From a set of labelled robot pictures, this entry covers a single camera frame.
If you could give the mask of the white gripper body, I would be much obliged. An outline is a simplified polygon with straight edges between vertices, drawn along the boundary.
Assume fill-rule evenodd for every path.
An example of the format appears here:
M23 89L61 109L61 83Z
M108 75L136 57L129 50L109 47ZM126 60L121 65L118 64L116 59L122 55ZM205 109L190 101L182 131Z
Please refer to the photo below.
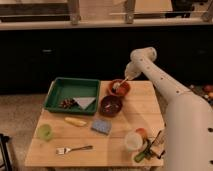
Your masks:
M133 80L141 75L141 70L133 62L129 62L124 75L128 80Z

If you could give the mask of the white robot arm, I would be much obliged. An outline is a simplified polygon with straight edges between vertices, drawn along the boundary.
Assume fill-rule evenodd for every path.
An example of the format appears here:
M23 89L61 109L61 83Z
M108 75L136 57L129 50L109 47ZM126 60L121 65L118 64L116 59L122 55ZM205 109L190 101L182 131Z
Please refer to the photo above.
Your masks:
M154 64L154 47L135 49L125 76L143 73L166 99L164 171L213 171L213 108Z

